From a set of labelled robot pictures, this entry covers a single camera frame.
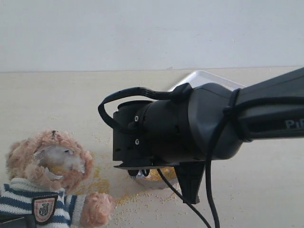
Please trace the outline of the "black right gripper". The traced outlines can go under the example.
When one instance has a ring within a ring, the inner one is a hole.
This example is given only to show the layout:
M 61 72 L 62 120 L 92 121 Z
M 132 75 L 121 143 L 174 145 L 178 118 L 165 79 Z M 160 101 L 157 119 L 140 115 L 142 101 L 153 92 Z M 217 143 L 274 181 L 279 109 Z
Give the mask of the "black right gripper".
M 190 130 L 187 101 L 129 101 L 118 105 L 114 120 L 139 132 L 113 131 L 113 159 L 124 169 L 173 166 L 184 201 L 198 204 L 204 154 Z

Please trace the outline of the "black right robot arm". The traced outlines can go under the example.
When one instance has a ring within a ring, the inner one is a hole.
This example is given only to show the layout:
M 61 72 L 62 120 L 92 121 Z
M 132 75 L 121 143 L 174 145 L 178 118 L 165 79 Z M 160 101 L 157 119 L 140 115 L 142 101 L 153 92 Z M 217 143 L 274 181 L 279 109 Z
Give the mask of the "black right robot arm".
M 171 92 L 125 89 L 116 99 L 145 96 L 118 105 L 113 114 L 113 160 L 131 176 L 172 166 L 182 199 L 199 202 L 203 177 L 210 181 L 212 160 L 233 157 L 253 140 L 302 138 L 302 68 L 245 88 L 220 82 L 184 83 Z

